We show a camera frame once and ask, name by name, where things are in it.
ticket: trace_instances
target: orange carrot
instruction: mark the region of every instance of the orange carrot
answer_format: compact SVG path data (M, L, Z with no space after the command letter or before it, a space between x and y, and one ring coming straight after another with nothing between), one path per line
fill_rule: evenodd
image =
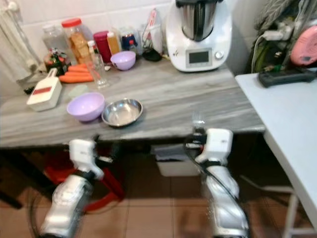
M88 69L84 67L78 67L78 66L70 66L68 67L69 72L86 72L88 73Z
M87 68L87 65L85 63L80 63L77 65L74 65L75 67L83 67L83 68Z
M59 80L63 83L83 83L83 82L92 82L94 79L91 75L89 76L68 76L63 75L59 77Z
M66 72L66 76L90 76L90 73L86 72Z

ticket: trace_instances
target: food processor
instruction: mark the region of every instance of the food processor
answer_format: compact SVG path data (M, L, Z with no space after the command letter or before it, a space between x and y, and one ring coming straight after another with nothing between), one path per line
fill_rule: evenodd
M232 21L229 0L175 0L166 20L170 60L180 71L218 68L227 59Z

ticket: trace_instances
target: stainless steel bowl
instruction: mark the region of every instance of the stainless steel bowl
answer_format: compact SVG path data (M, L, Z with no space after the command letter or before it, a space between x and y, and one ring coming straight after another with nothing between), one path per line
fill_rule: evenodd
M142 104L135 99L122 99L106 106L103 121L111 126L125 126L135 122L143 112Z

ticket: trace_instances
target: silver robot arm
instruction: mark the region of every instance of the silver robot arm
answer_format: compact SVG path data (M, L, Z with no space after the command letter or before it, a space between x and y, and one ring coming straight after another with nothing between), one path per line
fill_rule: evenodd
M205 136L207 139L204 149L194 162L207 175L213 236L247 238L248 220L237 203L239 187L226 167L232 132L225 129L208 129Z
M103 171L96 161L111 164L112 158L98 157L96 143L90 140L72 140L70 159L77 171L61 183L53 194L52 206L42 224L41 238L73 238L93 192L95 180L101 180Z

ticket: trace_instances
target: red bottle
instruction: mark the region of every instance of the red bottle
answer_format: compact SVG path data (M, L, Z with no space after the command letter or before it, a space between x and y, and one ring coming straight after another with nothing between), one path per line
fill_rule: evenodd
M94 39L97 44L99 53L103 57L105 63L110 62L111 52L107 41L108 31L101 31L94 34Z

